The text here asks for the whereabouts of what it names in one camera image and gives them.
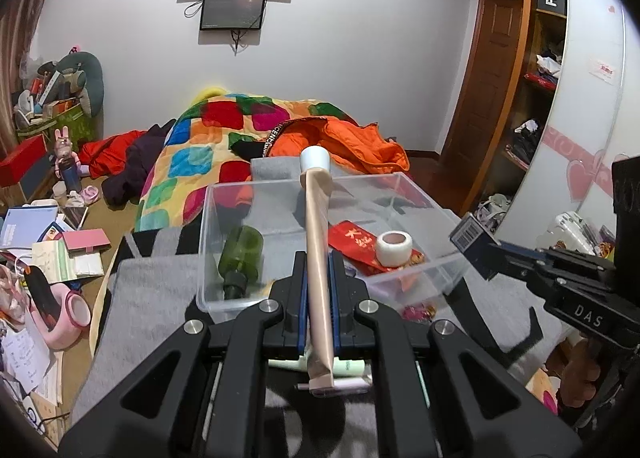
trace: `door panel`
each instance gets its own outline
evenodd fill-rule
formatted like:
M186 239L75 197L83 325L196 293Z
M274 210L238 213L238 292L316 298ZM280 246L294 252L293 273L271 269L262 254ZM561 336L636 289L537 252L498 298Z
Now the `door panel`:
M472 181L494 135L513 70L522 0L482 0L476 55L449 131L443 164Z

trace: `green bottle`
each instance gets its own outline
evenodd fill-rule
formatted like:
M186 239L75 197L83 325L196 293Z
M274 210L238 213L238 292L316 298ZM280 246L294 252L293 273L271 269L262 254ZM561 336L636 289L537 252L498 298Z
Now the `green bottle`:
M222 290L225 300L244 297L248 284L258 280L264 240L253 227L235 227L226 238L220 255L218 271L225 280Z

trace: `clear plastic container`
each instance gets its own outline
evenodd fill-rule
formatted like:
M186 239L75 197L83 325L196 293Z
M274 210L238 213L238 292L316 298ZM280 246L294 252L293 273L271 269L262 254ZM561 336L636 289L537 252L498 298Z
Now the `clear plastic container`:
M449 293L468 263L449 241L455 216L402 173L334 178L329 223L349 220L378 236L389 230L408 232L425 262L365 281L369 295L401 308ZM223 300L218 261L226 234L238 225L257 229L264 238L258 283L247 297ZM305 196L299 180L216 184L207 188L200 230L196 304L215 322L235 318L269 295L273 281L291 275L297 250L306 250ZM345 259L348 270L349 261Z

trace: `pink notebook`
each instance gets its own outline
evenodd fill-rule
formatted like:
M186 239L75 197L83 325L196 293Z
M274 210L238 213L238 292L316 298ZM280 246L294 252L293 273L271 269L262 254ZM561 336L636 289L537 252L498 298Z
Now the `pink notebook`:
M111 247L109 239L102 229L63 232L62 239L69 252L94 252Z

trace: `orange puffer jacket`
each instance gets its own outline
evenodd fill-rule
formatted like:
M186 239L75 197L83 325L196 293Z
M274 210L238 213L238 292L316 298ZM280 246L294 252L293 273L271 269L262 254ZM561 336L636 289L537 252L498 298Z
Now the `orange puffer jacket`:
M409 170L400 144L380 136L377 124L360 127L336 117L303 117L277 126L266 139L265 156L299 156L309 146L322 146L343 167L366 174Z

